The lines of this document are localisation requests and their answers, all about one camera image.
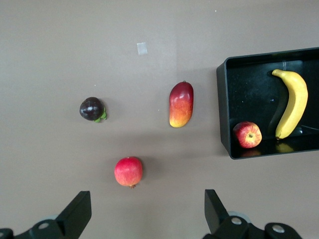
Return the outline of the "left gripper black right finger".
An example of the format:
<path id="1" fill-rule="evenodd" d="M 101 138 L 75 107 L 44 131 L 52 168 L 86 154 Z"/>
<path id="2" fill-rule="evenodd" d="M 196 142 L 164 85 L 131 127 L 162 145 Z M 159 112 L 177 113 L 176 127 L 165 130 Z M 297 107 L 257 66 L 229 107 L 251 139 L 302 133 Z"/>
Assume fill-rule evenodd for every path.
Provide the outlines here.
<path id="1" fill-rule="evenodd" d="M 268 223 L 259 229 L 239 214 L 230 215 L 213 189 L 205 190 L 205 218 L 210 233 L 205 239 L 300 239 L 292 227 L 282 223 Z"/>

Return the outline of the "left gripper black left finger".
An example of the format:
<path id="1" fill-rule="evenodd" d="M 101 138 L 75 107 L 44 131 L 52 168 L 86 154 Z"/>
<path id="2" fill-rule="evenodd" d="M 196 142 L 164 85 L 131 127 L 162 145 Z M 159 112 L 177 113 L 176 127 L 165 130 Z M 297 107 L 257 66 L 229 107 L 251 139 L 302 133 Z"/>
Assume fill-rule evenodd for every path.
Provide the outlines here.
<path id="1" fill-rule="evenodd" d="M 81 191 L 55 218 L 36 223 L 27 231 L 14 235 L 13 230 L 2 228 L 2 239 L 78 239 L 92 216 L 91 194 Z"/>

